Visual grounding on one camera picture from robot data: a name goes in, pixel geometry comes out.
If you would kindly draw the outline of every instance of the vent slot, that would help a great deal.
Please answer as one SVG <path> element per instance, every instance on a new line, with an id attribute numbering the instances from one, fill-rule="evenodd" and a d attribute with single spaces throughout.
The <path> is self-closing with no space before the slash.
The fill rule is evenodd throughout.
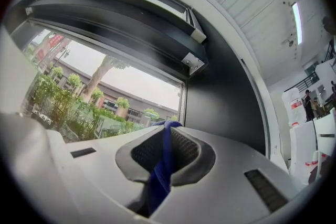
<path id="1" fill-rule="evenodd" d="M 287 203 L 287 199 L 258 170 L 244 173 L 270 212 L 275 212 Z"/>
<path id="2" fill-rule="evenodd" d="M 84 150 L 73 151 L 73 152 L 70 152 L 70 153 L 72 154 L 73 158 L 78 158 L 78 157 L 81 157 L 81 156 L 91 154 L 93 152 L 96 152 L 96 150 L 93 149 L 92 147 L 89 147 L 89 148 L 85 148 Z"/>

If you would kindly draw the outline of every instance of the tree trunk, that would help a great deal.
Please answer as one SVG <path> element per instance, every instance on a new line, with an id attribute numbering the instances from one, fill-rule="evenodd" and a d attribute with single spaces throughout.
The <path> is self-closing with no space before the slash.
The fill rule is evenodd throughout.
<path id="1" fill-rule="evenodd" d="M 47 44 L 48 44 L 48 41 L 49 41 L 49 36 L 50 35 L 52 35 L 53 34 L 53 32 L 50 32 L 50 33 L 48 33 L 45 37 L 44 37 L 44 39 L 42 40 L 42 42 L 35 48 L 35 50 L 34 50 L 34 52 L 33 52 L 33 56 L 31 57 L 32 58 L 32 60 L 33 60 L 33 58 L 37 55 L 37 53 L 44 47 L 44 46 L 46 46 Z"/>
<path id="2" fill-rule="evenodd" d="M 85 103 L 88 103 L 90 101 L 91 95 L 95 87 L 98 85 L 98 83 L 107 73 L 107 71 L 109 71 L 112 67 L 115 67 L 114 65 L 115 61 L 116 61 L 116 58 L 112 58 L 107 55 L 105 56 L 100 67 L 97 68 L 95 73 L 92 75 L 92 78 L 90 79 L 89 83 L 84 87 L 84 90 L 80 95 L 83 98 L 83 101 Z"/>

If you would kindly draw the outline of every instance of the metal bracket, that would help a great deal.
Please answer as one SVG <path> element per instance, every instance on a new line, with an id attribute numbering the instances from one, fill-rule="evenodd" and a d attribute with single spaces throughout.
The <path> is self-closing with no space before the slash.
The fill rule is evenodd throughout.
<path id="1" fill-rule="evenodd" d="M 27 16 L 29 14 L 31 14 L 31 13 L 33 13 L 33 8 L 31 8 L 31 7 L 26 8 L 26 14 L 27 14 Z"/>
<path id="2" fill-rule="evenodd" d="M 194 56 L 190 52 L 186 55 L 186 57 L 184 57 L 184 59 L 181 62 L 189 66 L 190 75 L 195 73 L 198 69 L 200 69 L 204 65 L 204 63 L 201 60 L 199 60 L 196 56 Z"/>

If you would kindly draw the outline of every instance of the white ceiling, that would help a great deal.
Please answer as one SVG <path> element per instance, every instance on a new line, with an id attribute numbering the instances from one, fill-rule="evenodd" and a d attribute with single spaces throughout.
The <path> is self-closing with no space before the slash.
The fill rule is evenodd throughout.
<path id="1" fill-rule="evenodd" d="M 266 85 L 295 72 L 325 46 L 330 36 L 322 27 L 321 0 L 216 0 L 249 41 Z M 291 5 L 300 9 L 303 43 L 297 46 Z M 292 47 L 286 40 L 294 40 Z"/>

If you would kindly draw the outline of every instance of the red sign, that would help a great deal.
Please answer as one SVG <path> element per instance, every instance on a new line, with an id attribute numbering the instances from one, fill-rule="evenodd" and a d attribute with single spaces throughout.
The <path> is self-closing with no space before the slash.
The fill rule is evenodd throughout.
<path id="1" fill-rule="evenodd" d="M 64 39 L 64 36 L 56 34 L 51 39 L 48 40 L 48 42 L 43 45 L 43 47 L 38 51 L 37 58 L 39 61 L 41 61 L 45 55 L 54 48 L 57 44 L 61 42 L 61 40 Z"/>
<path id="2" fill-rule="evenodd" d="M 292 104 L 292 105 L 291 105 L 291 108 L 292 108 L 292 109 L 295 109 L 295 108 L 297 108 L 297 107 L 299 107 L 299 106 L 301 106 L 301 105 L 302 105 L 302 102 L 301 102 L 301 101 L 298 101 L 298 102 Z"/>

